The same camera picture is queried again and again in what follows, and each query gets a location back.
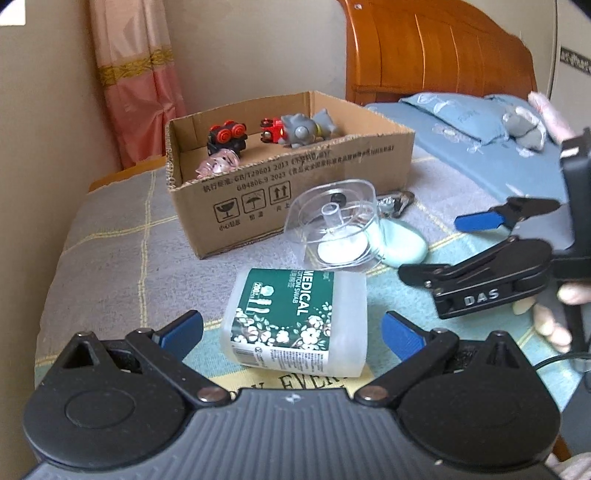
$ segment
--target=gray plush toy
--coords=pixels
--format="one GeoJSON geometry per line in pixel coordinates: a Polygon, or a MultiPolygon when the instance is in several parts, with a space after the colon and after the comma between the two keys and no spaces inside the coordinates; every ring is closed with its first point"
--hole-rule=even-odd
{"type": "Polygon", "coordinates": [[[520,106],[507,106],[502,117],[503,124],[510,136],[520,146],[540,151],[546,141],[546,127],[528,109],[520,106]]]}

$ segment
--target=cardboard box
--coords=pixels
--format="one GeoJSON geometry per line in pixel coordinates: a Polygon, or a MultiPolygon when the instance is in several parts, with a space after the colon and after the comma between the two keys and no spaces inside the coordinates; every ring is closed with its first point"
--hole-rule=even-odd
{"type": "Polygon", "coordinates": [[[353,103],[319,92],[259,98],[172,120],[165,129],[168,189],[189,243],[200,258],[254,242],[283,229],[290,203],[306,190],[365,179],[380,193],[405,185],[414,131],[353,103]],[[326,108],[344,135],[309,147],[260,140],[260,122],[326,108]],[[196,180],[207,158],[212,125],[246,124],[241,166],[196,180]]]}

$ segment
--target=pink curtain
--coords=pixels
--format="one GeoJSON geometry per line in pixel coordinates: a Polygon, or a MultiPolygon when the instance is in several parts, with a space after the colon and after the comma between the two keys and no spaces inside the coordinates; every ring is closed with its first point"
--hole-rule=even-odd
{"type": "Polygon", "coordinates": [[[164,125],[186,111],[163,0],[90,0],[90,9],[123,168],[164,155],[164,125]]]}

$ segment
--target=green label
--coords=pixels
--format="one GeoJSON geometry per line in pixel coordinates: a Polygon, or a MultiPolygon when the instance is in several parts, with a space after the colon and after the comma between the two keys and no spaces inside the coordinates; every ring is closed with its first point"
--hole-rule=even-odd
{"type": "Polygon", "coordinates": [[[313,270],[251,270],[232,323],[238,361],[291,371],[324,370],[334,278],[333,272],[313,270]]]}

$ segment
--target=plaid blanket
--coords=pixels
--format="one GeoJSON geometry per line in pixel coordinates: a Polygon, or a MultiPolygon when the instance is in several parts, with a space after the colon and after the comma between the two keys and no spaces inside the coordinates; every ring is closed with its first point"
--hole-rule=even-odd
{"type": "MultiPolygon", "coordinates": [[[[471,180],[416,148],[407,188],[416,194],[404,220],[430,244],[428,262],[455,264],[499,242],[500,232],[465,235],[453,228],[457,215],[497,202],[471,180]]],[[[203,340],[184,362],[221,386],[332,388],[353,391],[398,363],[381,339],[380,320],[397,310],[429,330],[445,326],[465,339],[484,339],[507,330],[532,362],[555,355],[532,328],[531,316],[515,316],[510,306],[440,320],[428,292],[409,288],[395,270],[368,273],[368,356],[360,378],[323,378],[246,368],[229,362],[219,348],[219,326],[236,266],[291,268],[296,259],[282,236],[197,259],[184,236],[165,188],[164,169],[149,171],[88,194],[68,235],[51,285],[37,341],[38,383],[71,336],[92,330],[101,339],[123,338],[138,327],[159,329],[187,310],[201,312],[203,340]]],[[[541,371],[564,408],[580,375],[567,362],[541,371]]]]}

